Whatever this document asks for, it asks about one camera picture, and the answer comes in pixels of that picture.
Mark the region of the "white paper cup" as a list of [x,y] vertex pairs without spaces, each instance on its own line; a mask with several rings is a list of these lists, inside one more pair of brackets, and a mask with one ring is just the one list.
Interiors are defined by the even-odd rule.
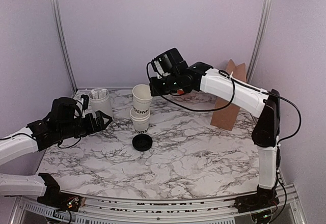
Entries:
[[133,87],[133,109],[137,114],[145,114],[150,109],[152,96],[149,85],[139,84]]

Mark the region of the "black plastic cup lid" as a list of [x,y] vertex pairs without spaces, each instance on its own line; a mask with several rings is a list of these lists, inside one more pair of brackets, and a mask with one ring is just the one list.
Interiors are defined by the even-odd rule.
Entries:
[[138,134],[132,139],[133,147],[140,152],[145,152],[152,147],[153,139],[147,134]]

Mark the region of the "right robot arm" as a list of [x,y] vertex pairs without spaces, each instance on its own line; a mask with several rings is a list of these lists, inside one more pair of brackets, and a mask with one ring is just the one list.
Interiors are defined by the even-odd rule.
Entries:
[[153,97],[175,96],[179,90],[204,92],[226,100],[226,105],[212,109],[221,111],[231,105],[246,110],[256,120],[251,138],[258,150],[259,178],[256,192],[235,198],[239,213],[257,211],[279,204],[276,193],[279,167],[280,100],[278,91],[267,91],[235,78],[233,74],[196,62],[189,66],[177,48],[152,59],[147,65],[156,73],[149,76]]

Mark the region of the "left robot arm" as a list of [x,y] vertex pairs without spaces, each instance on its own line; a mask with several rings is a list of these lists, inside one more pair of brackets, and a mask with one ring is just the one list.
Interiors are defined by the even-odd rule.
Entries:
[[[89,97],[81,100],[68,97],[52,102],[50,112],[41,120],[27,124],[17,132],[1,138],[1,165],[22,161],[52,146],[61,146],[66,139],[81,140],[83,137],[106,130],[113,121],[109,102],[92,106],[86,113]],[[61,192],[59,183],[49,173],[19,173],[8,170],[1,174],[2,196],[34,196],[39,203],[58,208],[74,209],[80,196]]]

